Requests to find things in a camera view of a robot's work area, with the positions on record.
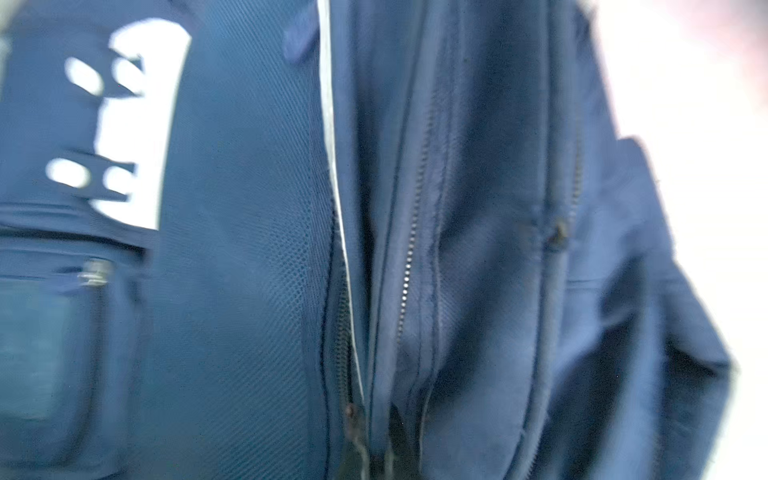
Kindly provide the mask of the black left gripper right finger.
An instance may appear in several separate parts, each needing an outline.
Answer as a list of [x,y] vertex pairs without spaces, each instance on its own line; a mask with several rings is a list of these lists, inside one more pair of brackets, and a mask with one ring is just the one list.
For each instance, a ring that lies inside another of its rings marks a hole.
[[419,480],[418,463],[408,444],[404,423],[395,407],[390,408],[389,441],[384,455],[385,480]]

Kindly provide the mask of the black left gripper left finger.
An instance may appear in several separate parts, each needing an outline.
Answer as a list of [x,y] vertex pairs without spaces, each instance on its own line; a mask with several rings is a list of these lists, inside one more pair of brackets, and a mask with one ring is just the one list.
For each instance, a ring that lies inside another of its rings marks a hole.
[[366,443],[365,418],[362,413],[347,413],[345,446],[338,478],[343,480],[369,479],[369,452]]

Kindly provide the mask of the navy blue student backpack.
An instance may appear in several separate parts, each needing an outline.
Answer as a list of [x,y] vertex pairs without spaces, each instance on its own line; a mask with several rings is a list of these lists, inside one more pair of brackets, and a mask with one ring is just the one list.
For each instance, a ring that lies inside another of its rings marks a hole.
[[731,360],[576,1],[23,1],[1,475],[698,479]]

